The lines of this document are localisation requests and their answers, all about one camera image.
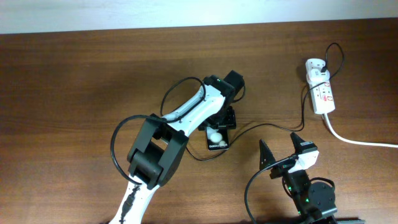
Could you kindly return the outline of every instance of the white power strip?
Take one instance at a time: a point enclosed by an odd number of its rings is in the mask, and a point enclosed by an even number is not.
[[[330,113],[336,108],[329,82],[330,73],[328,70],[322,73],[323,66],[325,66],[325,61],[322,59],[311,58],[305,62],[307,82],[310,88],[325,82],[311,90],[313,110],[316,114]]]
[[[331,92],[330,86],[330,73],[328,70],[325,72],[321,72],[322,68],[325,66],[325,61],[322,59],[311,58],[305,62],[305,68],[307,69],[307,82],[310,85],[310,88],[318,85],[319,83],[323,83],[318,87],[315,87],[311,90],[312,104],[313,110],[316,114],[322,114],[322,118],[325,120],[326,125],[328,126],[330,132],[338,139],[348,142],[351,144],[360,144],[364,146],[382,146],[382,147],[398,147],[398,145],[394,144],[385,144],[385,143],[374,143],[374,142],[359,142],[345,139],[339,136],[335,130],[331,127],[328,113],[335,110],[335,99]]]

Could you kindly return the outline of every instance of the black bracket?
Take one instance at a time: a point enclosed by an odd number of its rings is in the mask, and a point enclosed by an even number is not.
[[[206,127],[211,127],[213,129],[235,129],[235,111],[232,109],[230,104],[244,86],[243,76],[232,70],[223,80],[212,75],[210,77],[206,77],[203,82],[204,84],[211,85],[219,90],[221,95],[225,97],[225,100],[219,112],[211,115],[202,122],[202,124],[199,125],[198,130],[203,131]]]
[[[304,153],[308,153],[308,152],[312,152],[312,151],[318,150],[318,147],[313,142],[304,141],[296,133],[291,133],[290,134],[290,138],[292,139],[295,152],[294,152],[294,154],[292,154],[290,156],[290,159],[288,159],[285,162],[282,162],[282,163],[274,166],[271,169],[270,177],[272,179],[282,177],[284,173],[288,172],[288,170],[295,165],[295,163],[296,163],[295,160],[298,158],[298,156],[300,154],[304,154]],[[260,155],[261,155],[262,151],[263,151],[263,154],[266,157],[268,157],[270,160],[273,160],[273,161],[275,160],[274,156],[271,153],[271,150],[268,147],[266,147],[266,148],[264,148],[262,150],[261,149],[261,143],[260,143]]]
[[[275,163],[275,157],[272,155],[271,150],[266,142],[260,139],[260,170],[265,169],[267,166]]]
[[[153,143],[152,138],[167,142],[166,149],[163,150]],[[156,185],[165,185],[180,165],[188,140],[182,131],[176,131],[168,124],[146,119],[127,155],[130,174],[144,181],[149,190]]]

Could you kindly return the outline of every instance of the wood grain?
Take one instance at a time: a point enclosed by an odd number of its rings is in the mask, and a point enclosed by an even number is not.
[[[0,223],[101,223],[118,209],[126,181],[109,156],[113,129],[132,114],[159,113],[170,85],[181,78],[244,75],[238,129],[260,122],[294,127],[300,121],[304,62],[322,58],[337,41],[346,63],[332,81],[339,134],[359,141],[397,142],[398,21],[290,22],[171,29],[102,30],[0,36]],[[330,52],[330,70],[339,61]],[[187,82],[166,110],[198,89]],[[337,217],[369,223],[398,220],[398,151],[341,142],[306,102],[299,135],[319,147],[311,177],[335,181]],[[123,167],[142,121],[120,132]],[[192,151],[210,156],[195,131]],[[212,162],[184,154],[171,181],[158,190],[145,223],[240,223],[249,220],[243,193],[258,170],[258,140],[277,159],[290,155],[289,133],[258,128]],[[279,180],[267,174],[249,192],[260,220],[297,215]]]

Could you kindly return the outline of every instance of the switch on power strip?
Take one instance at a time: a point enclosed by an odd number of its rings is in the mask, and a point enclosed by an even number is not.
[[[323,66],[325,66],[325,61],[322,59],[311,58],[305,62],[307,82],[310,88],[325,82],[311,90],[313,110],[316,114],[330,113],[335,110],[335,102],[329,82],[330,73],[328,70],[321,72]]]

